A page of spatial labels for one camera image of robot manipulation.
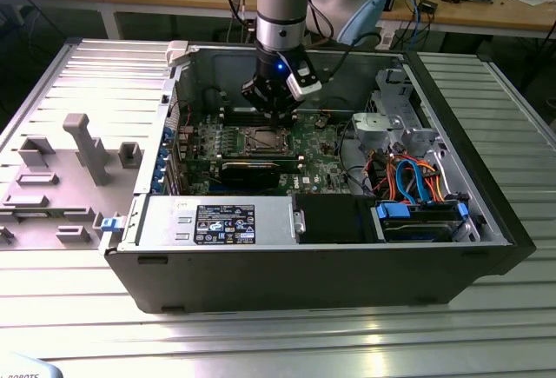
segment sticker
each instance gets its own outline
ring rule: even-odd
[[[198,245],[255,243],[255,206],[198,205],[195,224]]]

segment blue tab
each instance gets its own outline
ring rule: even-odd
[[[379,219],[386,219],[388,217],[384,204],[379,204],[379,207],[376,208],[376,212],[379,215]]]
[[[153,181],[150,183],[150,187],[157,193],[160,193],[162,191],[162,185],[156,179],[153,179]]]
[[[174,131],[171,128],[164,127],[162,130],[162,141],[167,142],[174,138]]]
[[[389,217],[411,217],[409,208],[403,202],[385,202],[384,207]]]
[[[464,219],[469,216],[469,210],[467,209],[467,206],[465,205],[465,203],[461,202],[458,204],[458,210],[460,211],[461,217],[463,217]]]
[[[386,219],[388,217],[411,217],[409,207],[403,202],[382,202],[376,208],[379,219]]]
[[[164,161],[164,158],[158,156],[156,158],[156,167],[160,169],[160,168],[164,168],[165,166],[166,166],[166,161]]]
[[[116,231],[116,219],[114,217],[105,217],[101,223],[101,231],[114,232]]]

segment table leg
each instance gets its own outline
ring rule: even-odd
[[[98,11],[103,18],[104,29],[106,29],[108,39],[123,39],[114,9],[108,4],[102,4],[99,6]]]

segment floor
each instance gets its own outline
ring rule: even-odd
[[[67,37],[106,37],[101,18],[95,12],[48,9],[45,13]],[[23,16],[25,25],[21,28],[12,23],[0,27],[0,128],[10,120],[63,44],[63,39],[36,10],[25,8]],[[228,19],[222,18],[177,17],[172,24],[168,16],[136,13],[120,13],[118,19],[125,37],[135,40],[180,38],[224,42],[229,23]],[[239,30],[232,29],[230,40],[237,42],[240,37]],[[437,51],[441,46],[444,52],[476,51],[488,55],[519,86],[524,73],[534,62],[535,41],[513,37],[483,39],[451,34],[445,40],[444,34],[432,32],[414,48]],[[526,99],[549,124],[556,119],[556,109],[546,104],[548,99],[556,98],[555,75],[556,57],[553,56],[525,92]]]

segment blue latch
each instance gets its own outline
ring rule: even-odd
[[[376,209],[379,219],[388,217],[408,218],[411,217],[409,207],[402,202],[382,202]]]
[[[464,219],[469,216],[469,210],[467,209],[467,206],[465,205],[465,203],[460,202],[458,204],[458,211],[461,214],[461,217],[463,217]]]
[[[164,127],[162,130],[162,141],[166,142],[174,138],[174,131],[171,128]]]
[[[164,158],[162,158],[161,156],[158,156],[156,158],[156,167],[158,169],[166,167],[166,161],[164,161]]]
[[[125,225],[126,218],[120,217],[104,217],[101,223],[102,232],[119,232]]]
[[[156,178],[153,178],[153,181],[150,182],[150,187],[157,193],[160,193],[162,191],[162,185]]]
[[[168,156],[168,155],[169,155],[169,152],[168,152],[167,149],[165,149],[165,148],[160,148],[160,149],[158,150],[158,156],[161,156],[161,157],[165,158],[165,157]]]

